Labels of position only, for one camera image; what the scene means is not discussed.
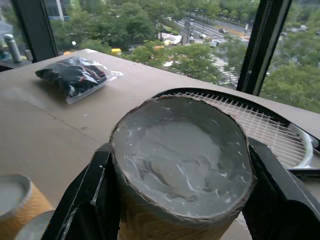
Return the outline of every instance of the window frame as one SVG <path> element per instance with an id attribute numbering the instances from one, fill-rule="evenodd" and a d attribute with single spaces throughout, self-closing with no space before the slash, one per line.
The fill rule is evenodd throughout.
<path id="1" fill-rule="evenodd" d="M 58 56 L 44 0 L 11 0 L 33 63 Z"/>
<path id="2" fill-rule="evenodd" d="M 259 95 L 291 3 L 292 0 L 260 0 L 237 91 Z M 57 57 L 45 0 L 12 0 L 12 4 L 32 52 L 33 62 Z"/>
<path id="3" fill-rule="evenodd" d="M 292 0 L 261 0 L 236 90 L 258 96 Z"/>

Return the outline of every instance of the glass window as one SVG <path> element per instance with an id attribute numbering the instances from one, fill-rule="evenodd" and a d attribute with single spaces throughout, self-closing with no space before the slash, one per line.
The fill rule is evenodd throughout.
<path id="1" fill-rule="evenodd" d="M 0 62 L 24 65 L 31 61 L 32 55 L 11 1 L 0 1 Z"/>
<path id="2" fill-rule="evenodd" d="M 236 88 L 259 0 L 46 0 L 61 54 L 89 48 Z"/>
<path id="3" fill-rule="evenodd" d="M 260 97 L 320 113 L 320 5 L 294 0 Z"/>

